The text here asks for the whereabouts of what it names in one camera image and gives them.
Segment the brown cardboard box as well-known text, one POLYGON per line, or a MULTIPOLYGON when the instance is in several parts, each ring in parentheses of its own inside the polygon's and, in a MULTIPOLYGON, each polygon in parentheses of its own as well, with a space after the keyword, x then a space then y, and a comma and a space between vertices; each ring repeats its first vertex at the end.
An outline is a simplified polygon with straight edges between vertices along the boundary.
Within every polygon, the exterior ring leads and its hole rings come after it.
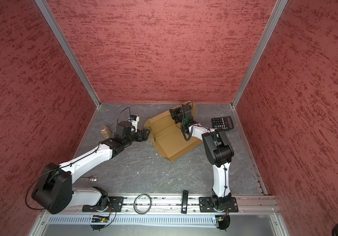
POLYGON ((170 112, 165 111, 150 118, 144 125, 150 130, 148 140, 153 143, 156 151, 170 162, 173 162, 203 143, 199 138, 192 137, 188 142, 170 112))

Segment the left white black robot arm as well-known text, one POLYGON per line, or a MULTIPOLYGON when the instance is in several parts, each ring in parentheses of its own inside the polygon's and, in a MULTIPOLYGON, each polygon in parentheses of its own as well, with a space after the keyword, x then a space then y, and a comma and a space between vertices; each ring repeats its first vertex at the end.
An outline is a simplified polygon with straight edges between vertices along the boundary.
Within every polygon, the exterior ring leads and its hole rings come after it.
POLYGON ((111 210, 105 190, 96 186, 74 188, 73 184, 91 169, 119 155, 133 142, 147 141, 149 134, 149 129, 139 130, 132 122, 118 123, 114 136, 99 142, 93 150, 71 161, 45 166, 32 190, 32 199, 51 214, 75 206, 89 206, 98 212, 111 210))

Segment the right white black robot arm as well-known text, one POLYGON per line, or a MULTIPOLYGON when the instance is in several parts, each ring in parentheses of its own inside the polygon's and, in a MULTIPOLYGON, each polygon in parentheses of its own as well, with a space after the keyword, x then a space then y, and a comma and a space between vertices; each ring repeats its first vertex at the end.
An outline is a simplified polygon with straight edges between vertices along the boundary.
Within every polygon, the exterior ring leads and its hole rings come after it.
POLYGON ((180 124, 179 128, 187 142, 191 138, 203 141, 206 157, 213 166, 211 206, 218 211, 228 208, 232 203, 228 173, 234 150, 226 131, 234 128, 231 117, 212 118, 212 128, 208 128, 194 120, 189 103, 170 109, 169 112, 174 123, 180 124))

